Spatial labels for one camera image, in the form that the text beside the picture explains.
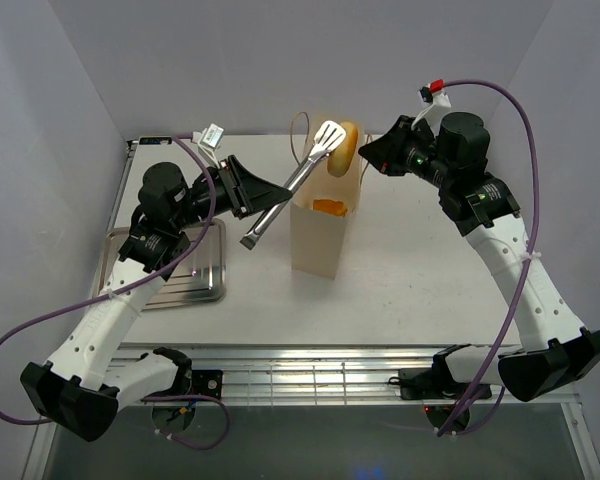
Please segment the plain orange donut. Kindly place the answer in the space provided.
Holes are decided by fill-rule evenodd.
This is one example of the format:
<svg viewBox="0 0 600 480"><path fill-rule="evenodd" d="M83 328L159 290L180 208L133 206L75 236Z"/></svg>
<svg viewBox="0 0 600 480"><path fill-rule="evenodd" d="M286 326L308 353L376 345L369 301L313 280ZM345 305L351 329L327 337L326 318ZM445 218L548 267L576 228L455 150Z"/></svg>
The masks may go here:
<svg viewBox="0 0 600 480"><path fill-rule="evenodd" d="M343 177L349 170L358 143L358 126L350 121L341 123L346 135L340 145L329 155L327 172L335 177Z"/></svg>

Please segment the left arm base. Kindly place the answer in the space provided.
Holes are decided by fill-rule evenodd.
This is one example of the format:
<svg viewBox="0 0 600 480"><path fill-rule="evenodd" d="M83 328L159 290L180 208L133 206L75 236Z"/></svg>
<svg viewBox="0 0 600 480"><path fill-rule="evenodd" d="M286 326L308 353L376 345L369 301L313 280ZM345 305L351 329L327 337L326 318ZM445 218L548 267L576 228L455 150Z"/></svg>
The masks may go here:
<svg viewBox="0 0 600 480"><path fill-rule="evenodd" d="M191 370L176 374L172 386L166 390L154 392L151 397L182 395L202 395L222 398L224 372L216 369Z"/></svg>

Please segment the beige paper bag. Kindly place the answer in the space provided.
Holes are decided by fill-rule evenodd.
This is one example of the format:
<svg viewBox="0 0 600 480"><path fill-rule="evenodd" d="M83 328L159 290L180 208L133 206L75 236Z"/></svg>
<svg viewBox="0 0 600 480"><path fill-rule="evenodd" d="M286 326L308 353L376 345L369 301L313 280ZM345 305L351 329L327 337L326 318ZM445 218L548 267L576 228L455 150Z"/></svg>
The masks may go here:
<svg viewBox="0 0 600 480"><path fill-rule="evenodd" d="M308 154L311 139L326 120L341 125L350 121L358 126L356 151L348 172L335 178L327 172L327 161L321 163L300 187L290 206L291 268L320 277L334 279L337 275L343 250L359 207L364 161L358 149L366 144L364 127L343 116L313 115L309 118L308 138L303 153ZM346 217L337 217L312 209L315 199L332 199L348 207Z"/></svg>

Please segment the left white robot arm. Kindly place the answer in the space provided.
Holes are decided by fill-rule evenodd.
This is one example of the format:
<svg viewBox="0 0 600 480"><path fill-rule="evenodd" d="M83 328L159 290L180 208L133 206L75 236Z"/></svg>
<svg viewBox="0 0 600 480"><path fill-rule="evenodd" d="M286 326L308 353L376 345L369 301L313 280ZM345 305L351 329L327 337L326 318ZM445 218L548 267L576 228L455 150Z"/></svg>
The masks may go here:
<svg viewBox="0 0 600 480"><path fill-rule="evenodd" d="M38 413L86 441L100 438L117 413L145 397L185 397L191 361L159 347L111 371L110 361L135 320L170 278L165 266L190 246L187 228L226 211L237 218L266 211L292 197L250 173L235 156L208 167L187 184L171 162L151 166L138 193L128 237L101 294L69 338L42 365L29 363L20 381Z"/></svg>

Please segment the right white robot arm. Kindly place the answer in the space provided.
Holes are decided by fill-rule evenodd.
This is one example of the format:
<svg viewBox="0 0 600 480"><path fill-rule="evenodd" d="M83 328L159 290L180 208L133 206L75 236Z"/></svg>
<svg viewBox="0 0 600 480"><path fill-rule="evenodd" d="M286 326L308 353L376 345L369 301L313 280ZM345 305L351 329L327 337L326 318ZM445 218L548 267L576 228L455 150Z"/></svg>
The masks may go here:
<svg viewBox="0 0 600 480"><path fill-rule="evenodd" d="M600 330L591 331L569 308L536 251L529 252L520 207L506 183L487 170L490 134L474 114L445 115L437 133L401 116L359 154L379 173L412 174L438 190L439 204L479 255L515 312L520 344L464 344L437 353L431 367L405 381L411 397L454 397L479 376L527 402L584 377L600 361Z"/></svg>

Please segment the metal tongs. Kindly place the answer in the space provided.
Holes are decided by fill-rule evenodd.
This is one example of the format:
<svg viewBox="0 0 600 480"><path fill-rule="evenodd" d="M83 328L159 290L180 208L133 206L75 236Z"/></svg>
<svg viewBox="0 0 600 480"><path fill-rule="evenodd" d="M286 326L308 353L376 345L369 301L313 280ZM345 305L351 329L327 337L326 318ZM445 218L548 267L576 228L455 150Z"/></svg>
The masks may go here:
<svg viewBox="0 0 600 480"><path fill-rule="evenodd" d="M313 137L309 153L287 179L284 188L291 195L294 195L308 180L311 173L342 144L346 136L346 130L339 123L333 120L324 121ZM249 231L241 238L240 243L247 249L252 250L283 211L287 203L288 200L283 200L273 207L266 209Z"/></svg>

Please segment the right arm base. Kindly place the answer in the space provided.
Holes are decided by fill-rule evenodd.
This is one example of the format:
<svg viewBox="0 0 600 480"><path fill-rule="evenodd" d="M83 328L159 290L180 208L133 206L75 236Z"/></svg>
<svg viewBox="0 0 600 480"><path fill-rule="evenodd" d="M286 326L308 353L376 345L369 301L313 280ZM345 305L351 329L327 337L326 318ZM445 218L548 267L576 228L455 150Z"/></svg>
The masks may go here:
<svg viewBox="0 0 600 480"><path fill-rule="evenodd" d="M468 383L456 382L434 368L399 369L387 384L399 389L402 400L458 400L469 387Z"/></svg>

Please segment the sesame twisted bread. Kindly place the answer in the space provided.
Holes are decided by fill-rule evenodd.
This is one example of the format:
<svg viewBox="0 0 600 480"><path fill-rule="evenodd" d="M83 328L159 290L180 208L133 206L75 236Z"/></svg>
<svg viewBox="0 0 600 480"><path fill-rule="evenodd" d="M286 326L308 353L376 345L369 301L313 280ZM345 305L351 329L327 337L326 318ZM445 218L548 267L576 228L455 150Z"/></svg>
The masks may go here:
<svg viewBox="0 0 600 480"><path fill-rule="evenodd" d="M346 217L348 215L347 205L342 201L332 199L315 199L312 203L312 209L337 217Z"/></svg>

